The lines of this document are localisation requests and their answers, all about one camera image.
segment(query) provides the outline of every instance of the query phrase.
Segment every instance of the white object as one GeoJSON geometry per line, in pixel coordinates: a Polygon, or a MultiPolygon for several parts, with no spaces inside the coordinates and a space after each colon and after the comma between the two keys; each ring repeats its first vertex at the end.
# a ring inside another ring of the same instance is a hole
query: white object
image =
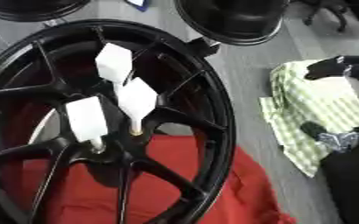
{"type": "Polygon", "coordinates": [[[128,2],[138,5],[138,6],[143,6],[144,5],[144,0],[128,0],[128,2]]]}
{"type": "Polygon", "coordinates": [[[67,103],[67,114],[71,129],[78,142],[91,141],[102,147],[101,136],[108,134],[106,118],[97,96],[67,103]]]}
{"type": "Polygon", "coordinates": [[[45,115],[43,117],[43,119],[40,121],[40,123],[35,128],[35,130],[32,132],[32,135],[30,137],[30,140],[28,141],[28,144],[33,144],[37,140],[39,134],[42,132],[42,130],[44,129],[46,124],[49,122],[49,120],[53,117],[54,112],[55,112],[55,109],[51,109],[49,111],[49,113],[47,113],[47,115],[45,115]]]}
{"type": "Polygon", "coordinates": [[[108,43],[95,58],[95,63],[99,76],[112,81],[117,92],[132,71],[132,51],[108,43]]]}
{"type": "Polygon", "coordinates": [[[132,135],[143,133],[142,121],[156,107],[158,94],[140,78],[131,80],[118,93],[118,107],[130,118],[132,135]]]}

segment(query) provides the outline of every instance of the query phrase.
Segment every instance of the green checkered cloth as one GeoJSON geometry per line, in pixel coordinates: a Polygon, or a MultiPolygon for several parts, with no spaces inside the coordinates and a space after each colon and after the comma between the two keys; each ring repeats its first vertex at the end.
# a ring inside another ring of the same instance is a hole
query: green checkered cloth
{"type": "Polygon", "coordinates": [[[359,126],[359,99],[346,78],[305,80],[307,66],[315,62],[288,62],[274,69],[273,96],[260,98],[264,119],[284,146],[285,155],[309,177],[331,150],[302,132],[300,125],[311,121],[332,133],[359,126]]]}

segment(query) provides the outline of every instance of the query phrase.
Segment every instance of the red cloth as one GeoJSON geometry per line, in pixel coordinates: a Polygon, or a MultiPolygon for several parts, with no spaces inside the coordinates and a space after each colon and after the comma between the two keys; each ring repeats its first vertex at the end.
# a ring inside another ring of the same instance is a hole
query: red cloth
{"type": "MultiPolygon", "coordinates": [[[[187,179],[192,179],[197,172],[198,150],[192,136],[155,136],[148,154],[187,179]]],[[[44,168],[42,161],[24,164],[23,181],[19,182],[24,191],[24,203],[31,202],[44,168]]],[[[71,167],[56,192],[50,201],[48,223],[115,223],[117,190],[96,182],[85,165],[71,167]]],[[[179,195],[178,190],[165,181],[141,175],[131,188],[128,223],[143,223],[160,214],[179,195]]],[[[221,195],[198,223],[293,224],[295,220],[280,212],[261,166],[237,147],[221,195]]]]}

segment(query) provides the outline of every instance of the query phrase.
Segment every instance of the white cube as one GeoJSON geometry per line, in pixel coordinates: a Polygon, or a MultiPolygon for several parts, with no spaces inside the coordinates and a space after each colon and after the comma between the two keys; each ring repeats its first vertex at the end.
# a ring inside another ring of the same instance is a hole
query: white cube
{"type": "Polygon", "coordinates": [[[106,118],[97,96],[67,103],[67,115],[78,142],[99,139],[108,134],[106,118]]]}
{"type": "Polygon", "coordinates": [[[118,107],[130,118],[131,131],[142,133],[142,121],[156,107],[158,94],[140,78],[130,81],[118,93],[118,107]]]}
{"type": "Polygon", "coordinates": [[[101,78],[122,85],[132,71],[132,51],[108,43],[95,58],[95,63],[101,78]]]}

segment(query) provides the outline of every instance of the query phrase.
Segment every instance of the gray floor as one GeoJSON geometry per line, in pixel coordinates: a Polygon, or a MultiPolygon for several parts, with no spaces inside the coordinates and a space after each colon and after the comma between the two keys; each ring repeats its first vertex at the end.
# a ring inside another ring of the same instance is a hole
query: gray floor
{"type": "MultiPolygon", "coordinates": [[[[145,13],[122,0],[94,1],[67,20],[121,18],[156,26],[184,40],[200,36],[182,22],[171,0],[152,1],[152,7],[145,13]]],[[[265,168],[284,211],[296,217],[299,224],[338,224],[341,221],[322,175],[307,178],[284,157],[258,104],[258,97],[269,94],[270,70],[281,63],[359,54],[359,22],[352,15],[348,14],[348,31],[340,34],[335,31],[334,18],[327,12],[316,16],[313,26],[304,26],[300,19],[307,12],[306,6],[292,5],[281,32],[272,41],[249,47],[224,45],[208,60],[222,77],[234,104],[238,144],[265,168]]],[[[39,23],[15,24],[0,20],[0,46],[4,49],[40,29],[39,23]]]]}

